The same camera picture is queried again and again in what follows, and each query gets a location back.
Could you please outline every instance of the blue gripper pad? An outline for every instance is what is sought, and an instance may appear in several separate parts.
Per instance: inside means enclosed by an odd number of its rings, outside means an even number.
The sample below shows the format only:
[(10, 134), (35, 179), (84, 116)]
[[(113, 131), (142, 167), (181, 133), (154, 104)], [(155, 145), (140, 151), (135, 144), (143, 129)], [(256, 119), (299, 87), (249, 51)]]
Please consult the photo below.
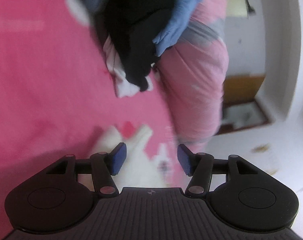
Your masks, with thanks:
[(127, 156), (127, 147), (124, 143), (119, 143), (109, 154), (110, 158), (110, 169), (109, 172), (112, 176), (119, 173), (122, 165)]
[(194, 173), (191, 164), (193, 156), (194, 154), (184, 144), (178, 145), (177, 158), (185, 174), (188, 176), (192, 176)]

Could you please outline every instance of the black cloth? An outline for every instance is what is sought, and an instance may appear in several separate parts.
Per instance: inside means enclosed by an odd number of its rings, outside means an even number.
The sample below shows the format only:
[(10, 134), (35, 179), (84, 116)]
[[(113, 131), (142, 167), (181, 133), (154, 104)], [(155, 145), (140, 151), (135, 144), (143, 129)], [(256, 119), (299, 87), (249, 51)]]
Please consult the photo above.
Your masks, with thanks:
[(152, 42), (167, 25), (175, 0), (109, 0), (105, 27), (119, 53), (126, 79), (148, 88), (146, 76), (151, 64), (159, 60)]

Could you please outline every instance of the pink bedsheet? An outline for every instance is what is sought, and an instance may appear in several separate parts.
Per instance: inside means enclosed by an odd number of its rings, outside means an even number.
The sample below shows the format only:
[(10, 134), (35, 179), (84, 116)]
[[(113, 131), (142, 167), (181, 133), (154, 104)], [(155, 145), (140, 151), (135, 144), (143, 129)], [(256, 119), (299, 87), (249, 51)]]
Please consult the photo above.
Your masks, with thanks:
[(169, 110), (153, 82), (151, 92), (116, 98), (101, 47), (65, 0), (0, 0), (0, 239), (11, 230), (8, 192), (65, 154), (84, 157), (111, 125), (125, 138), (149, 125), (146, 153), (164, 143), (169, 183), (179, 186)]

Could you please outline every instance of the white cloth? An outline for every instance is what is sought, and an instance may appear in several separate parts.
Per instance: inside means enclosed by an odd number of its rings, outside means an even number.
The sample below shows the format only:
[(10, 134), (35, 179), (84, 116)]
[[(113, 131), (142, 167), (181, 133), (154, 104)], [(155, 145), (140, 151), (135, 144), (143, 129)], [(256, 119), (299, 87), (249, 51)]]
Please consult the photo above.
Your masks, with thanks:
[[(125, 142), (127, 157), (118, 175), (113, 180), (119, 191), (123, 187), (166, 187), (164, 176), (150, 160), (144, 149), (153, 134), (152, 129), (142, 125), (134, 136), (124, 139), (119, 131), (111, 126), (98, 139), (88, 157), (97, 152), (110, 153), (120, 142)], [(91, 174), (79, 174), (78, 182), (94, 191)]]
[[(139, 92), (139, 87), (129, 83), (126, 79), (125, 70), (123, 68), (121, 59), (116, 51), (110, 36), (108, 36), (103, 46), (103, 51), (106, 54), (106, 65), (108, 71), (115, 76), (115, 92), (118, 98), (132, 97)], [(149, 76), (146, 77), (148, 82), (147, 91), (153, 90), (152, 80)]]

